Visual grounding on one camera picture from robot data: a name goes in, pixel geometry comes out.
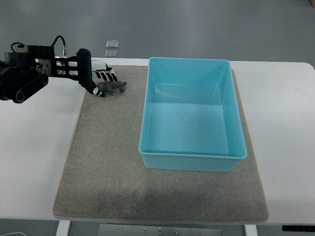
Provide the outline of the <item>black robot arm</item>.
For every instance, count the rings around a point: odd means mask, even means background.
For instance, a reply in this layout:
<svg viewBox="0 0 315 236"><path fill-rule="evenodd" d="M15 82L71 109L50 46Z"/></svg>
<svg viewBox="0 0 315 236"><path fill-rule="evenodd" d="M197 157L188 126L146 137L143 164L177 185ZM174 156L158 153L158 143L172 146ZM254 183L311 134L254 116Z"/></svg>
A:
<svg viewBox="0 0 315 236"><path fill-rule="evenodd" d="M93 93L96 84L92 80L91 53L80 49L75 56L68 57L66 46L63 56L55 56L54 46L61 35L56 36L50 46L11 44L11 52L5 53L0 63L0 98L23 103L48 85L50 77L68 78L77 81L87 92Z"/></svg>

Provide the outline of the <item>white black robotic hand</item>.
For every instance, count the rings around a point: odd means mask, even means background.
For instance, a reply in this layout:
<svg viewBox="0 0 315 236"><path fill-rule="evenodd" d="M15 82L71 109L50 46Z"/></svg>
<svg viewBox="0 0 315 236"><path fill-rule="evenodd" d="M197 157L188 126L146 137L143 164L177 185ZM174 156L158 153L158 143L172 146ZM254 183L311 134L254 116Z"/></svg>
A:
<svg viewBox="0 0 315 236"><path fill-rule="evenodd" d="M117 76L112 67L101 60L92 60L92 88L89 93L104 97L105 94L100 91L99 84L106 81L118 81Z"/></svg>

